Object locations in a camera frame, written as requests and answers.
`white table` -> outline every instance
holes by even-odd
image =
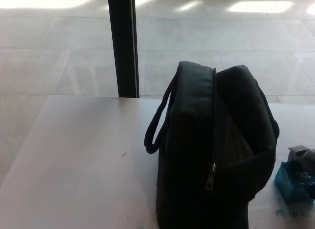
[[[158,228],[158,155],[146,153],[143,139],[159,103],[50,96],[0,189],[0,228]],[[281,130],[275,173],[289,146],[315,147],[315,106],[271,108]],[[272,178],[250,203],[249,218],[251,229],[315,227],[313,208],[286,206]]]

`bag handle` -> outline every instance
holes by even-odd
[[[144,146],[146,147],[146,151],[149,154],[153,154],[159,149],[161,142],[163,140],[163,137],[165,136],[166,130],[168,128],[169,120],[168,120],[168,117],[166,117],[165,122],[163,123],[163,125],[162,125],[162,127],[161,127],[161,129],[157,135],[156,141],[153,143],[153,137],[154,137],[154,134],[156,133],[156,130],[158,127],[158,122],[161,118],[163,110],[167,104],[168,97],[171,94],[171,92],[173,92],[173,89],[177,85],[177,77],[178,77],[178,72],[176,72],[171,83],[168,85],[168,88],[166,89],[166,92],[162,98],[162,102],[159,105],[157,112],[154,115],[154,117],[153,117],[153,119],[152,119],[152,121],[151,121],[151,123],[147,129],[147,132],[146,132],[146,135],[144,138]]]

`floor tile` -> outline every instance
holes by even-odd
[[[315,36],[300,20],[242,20],[256,50],[315,50]]]
[[[239,20],[180,20],[184,50],[253,50]]]
[[[315,20],[304,20],[303,23],[315,35]]]
[[[56,94],[116,95],[114,52],[72,50]]]
[[[56,17],[45,32],[40,48],[109,49],[109,19]]]
[[[181,50],[180,26],[178,20],[137,20],[139,50]]]
[[[94,0],[90,4],[87,16],[109,18],[108,0]]]
[[[0,15],[86,16],[92,0],[0,0]]]
[[[0,16],[0,47],[35,48],[51,18]]]
[[[315,95],[315,86],[292,52],[225,51],[221,58],[225,68],[246,65],[265,95]]]
[[[270,19],[315,19],[315,4],[312,0],[264,0],[272,13]]]
[[[145,95],[160,96],[165,93],[176,73],[178,62],[187,60],[223,70],[220,54],[213,51],[147,51]]]
[[[204,0],[153,0],[148,3],[148,18],[207,19]]]
[[[144,95],[145,70],[146,70],[146,52],[145,51],[138,51],[138,72],[139,72],[140,95]]]
[[[0,93],[52,94],[70,55],[70,50],[3,49],[0,62]]]
[[[268,103],[280,103],[280,100],[277,96],[267,95],[266,99]]]
[[[315,52],[314,51],[295,51],[293,52],[297,60],[304,68],[313,84],[315,84]]]
[[[45,95],[0,95],[0,186],[46,98]]]
[[[259,0],[204,0],[211,19],[268,19]]]
[[[283,104],[315,105],[315,96],[279,96]]]

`blue plastic bag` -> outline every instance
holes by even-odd
[[[315,177],[300,172],[296,163],[282,162],[275,176],[275,184],[286,203],[313,201],[315,196]]]

